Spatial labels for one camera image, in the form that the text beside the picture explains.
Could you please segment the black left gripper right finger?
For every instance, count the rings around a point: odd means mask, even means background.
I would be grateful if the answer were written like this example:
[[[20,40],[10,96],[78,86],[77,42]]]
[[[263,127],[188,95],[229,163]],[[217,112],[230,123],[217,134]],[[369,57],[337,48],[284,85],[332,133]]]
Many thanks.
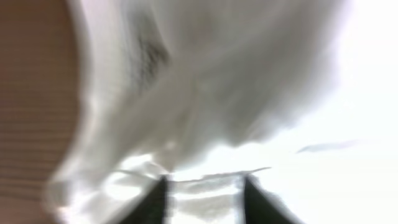
[[[244,215],[246,224],[297,224],[299,221],[277,198],[261,190],[253,178],[244,177]]]

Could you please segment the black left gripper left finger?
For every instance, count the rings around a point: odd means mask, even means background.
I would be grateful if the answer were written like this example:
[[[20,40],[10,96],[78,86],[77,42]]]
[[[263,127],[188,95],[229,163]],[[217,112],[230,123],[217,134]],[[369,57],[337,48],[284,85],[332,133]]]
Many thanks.
[[[167,183],[163,177],[119,224],[164,224],[166,191]]]

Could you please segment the white printed t-shirt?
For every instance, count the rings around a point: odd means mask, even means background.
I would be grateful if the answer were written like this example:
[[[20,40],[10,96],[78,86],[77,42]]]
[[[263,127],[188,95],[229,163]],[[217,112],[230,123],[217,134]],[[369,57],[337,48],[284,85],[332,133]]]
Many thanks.
[[[44,202],[119,223],[246,223],[244,177],[298,223],[397,222],[397,2],[70,1],[81,114]]]

